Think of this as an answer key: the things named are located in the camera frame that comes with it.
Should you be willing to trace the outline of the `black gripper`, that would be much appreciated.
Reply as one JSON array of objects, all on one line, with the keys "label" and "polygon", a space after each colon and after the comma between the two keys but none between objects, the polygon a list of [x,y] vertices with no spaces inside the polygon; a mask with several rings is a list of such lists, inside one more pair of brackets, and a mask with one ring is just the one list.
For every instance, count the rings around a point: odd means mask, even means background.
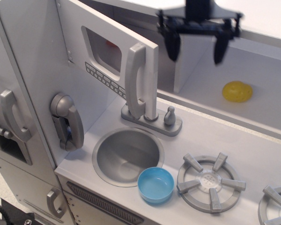
[{"label": "black gripper", "polygon": [[214,63],[220,64],[226,53],[229,37],[241,33],[240,12],[224,9],[214,0],[187,0],[184,6],[159,10],[158,32],[164,37],[168,57],[177,61],[181,39],[179,33],[218,35],[214,45]]}]

